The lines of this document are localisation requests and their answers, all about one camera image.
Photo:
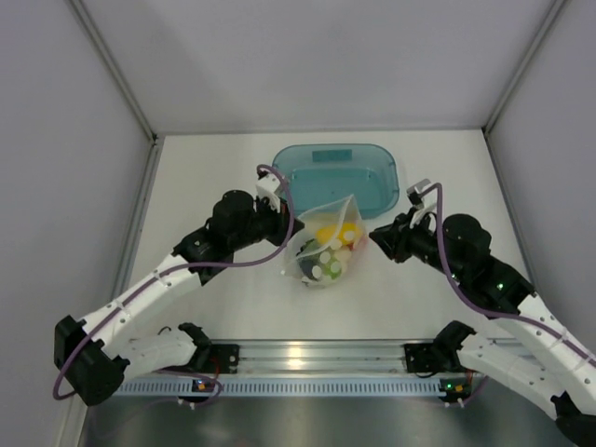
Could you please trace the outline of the red fake food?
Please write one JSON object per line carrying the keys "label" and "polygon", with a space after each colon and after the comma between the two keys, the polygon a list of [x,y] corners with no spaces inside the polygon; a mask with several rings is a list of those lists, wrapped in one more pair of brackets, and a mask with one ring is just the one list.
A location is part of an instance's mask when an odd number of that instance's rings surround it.
{"label": "red fake food", "polygon": [[351,250],[353,252],[362,251],[366,247],[368,240],[369,239],[366,236],[360,237],[351,244]]}

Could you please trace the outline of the white fake food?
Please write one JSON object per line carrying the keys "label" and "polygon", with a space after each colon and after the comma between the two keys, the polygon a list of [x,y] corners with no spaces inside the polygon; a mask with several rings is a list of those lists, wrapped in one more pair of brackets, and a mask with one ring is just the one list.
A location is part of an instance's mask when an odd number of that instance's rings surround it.
{"label": "white fake food", "polygon": [[353,251],[348,247],[342,247],[333,252],[334,258],[341,264],[348,264],[353,257]]}

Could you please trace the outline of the clear dotted zip bag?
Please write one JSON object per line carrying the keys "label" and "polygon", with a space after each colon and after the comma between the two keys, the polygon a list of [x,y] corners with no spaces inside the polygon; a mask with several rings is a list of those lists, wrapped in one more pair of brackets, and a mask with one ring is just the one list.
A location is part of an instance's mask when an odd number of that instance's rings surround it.
{"label": "clear dotted zip bag", "polygon": [[[339,225],[346,222],[358,224],[363,227],[364,236],[366,235],[366,227],[360,215],[356,197],[353,195],[346,196],[331,203],[315,207],[307,210],[298,216],[298,219],[305,224],[305,228],[293,236],[284,251],[284,259],[282,264],[281,274],[287,278],[293,278],[307,287],[325,288],[337,283],[340,279],[345,277],[349,270],[353,268],[353,264],[359,257],[360,251],[353,252],[353,257],[348,264],[344,264],[344,273],[336,281],[319,282],[309,281],[303,276],[299,266],[297,253],[301,246],[307,242],[308,239],[316,239],[316,232],[324,226]],[[334,240],[332,243],[319,244],[319,262],[320,266],[326,264],[330,259],[334,258],[333,252],[342,248],[351,246],[343,246],[339,240]]]}

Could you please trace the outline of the dark blue fake food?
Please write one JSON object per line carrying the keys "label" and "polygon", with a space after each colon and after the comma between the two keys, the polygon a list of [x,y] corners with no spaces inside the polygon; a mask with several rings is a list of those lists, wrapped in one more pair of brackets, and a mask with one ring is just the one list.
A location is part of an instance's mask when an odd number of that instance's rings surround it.
{"label": "dark blue fake food", "polygon": [[322,267],[319,262],[320,245],[313,238],[308,239],[297,253],[298,266],[309,281],[319,282],[322,278]]}

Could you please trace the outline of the yellow fake food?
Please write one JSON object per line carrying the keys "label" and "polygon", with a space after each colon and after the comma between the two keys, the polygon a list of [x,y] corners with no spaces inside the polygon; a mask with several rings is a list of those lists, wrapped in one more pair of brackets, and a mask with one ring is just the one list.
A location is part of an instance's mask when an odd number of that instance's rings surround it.
{"label": "yellow fake food", "polygon": [[343,246],[356,244],[363,237],[363,227],[351,222],[339,225],[328,225],[321,227],[316,232],[316,241],[319,244],[332,243],[339,240]]}

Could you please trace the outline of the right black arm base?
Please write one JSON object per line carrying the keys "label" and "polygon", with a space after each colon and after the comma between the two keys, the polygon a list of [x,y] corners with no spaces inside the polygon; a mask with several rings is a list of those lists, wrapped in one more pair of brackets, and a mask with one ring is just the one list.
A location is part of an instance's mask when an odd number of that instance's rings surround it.
{"label": "right black arm base", "polygon": [[445,371],[445,357],[433,343],[412,343],[404,346],[406,369],[420,378],[430,378]]}

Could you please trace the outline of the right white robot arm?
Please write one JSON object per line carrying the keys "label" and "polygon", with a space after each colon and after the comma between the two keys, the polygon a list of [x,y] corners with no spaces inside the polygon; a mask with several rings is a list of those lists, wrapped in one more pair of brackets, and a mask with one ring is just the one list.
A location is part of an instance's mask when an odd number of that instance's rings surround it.
{"label": "right white robot arm", "polygon": [[494,379],[542,410],[575,446],[595,443],[595,355],[548,309],[535,287],[491,254],[491,235],[467,214],[399,215],[370,233],[391,261],[416,258],[441,272],[460,301],[533,356],[513,355],[461,321],[429,345],[435,365]]}

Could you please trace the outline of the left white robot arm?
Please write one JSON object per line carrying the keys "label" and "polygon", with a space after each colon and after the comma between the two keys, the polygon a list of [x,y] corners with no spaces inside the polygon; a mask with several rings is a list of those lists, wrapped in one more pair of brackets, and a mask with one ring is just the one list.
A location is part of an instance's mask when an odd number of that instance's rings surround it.
{"label": "left white robot arm", "polygon": [[291,194],[252,196],[225,193],[205,225],[185,236],[148,276],[98,310],[55,327],[54,363],[59,370],[53,388],[63,400],[61,383],[88,407],[108,400],[127,381],[147,373],[193,374],[212,357],[212,341],[194,323],[158,335],[138,338],[135,331],[167,310],[178,298],[207,285],[226,269],[255,266],[234,256],[264,240],[282,252],[303,224],[295,216]]}

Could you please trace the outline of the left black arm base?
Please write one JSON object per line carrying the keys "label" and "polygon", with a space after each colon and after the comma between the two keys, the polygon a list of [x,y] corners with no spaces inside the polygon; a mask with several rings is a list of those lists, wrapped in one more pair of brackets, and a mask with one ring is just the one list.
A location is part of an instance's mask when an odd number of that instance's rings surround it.
{"label": "left black arm base", "polygon": [[239,364],[240,346],[216,343],[198,350],[190,362],[192,373],[236,374]]}

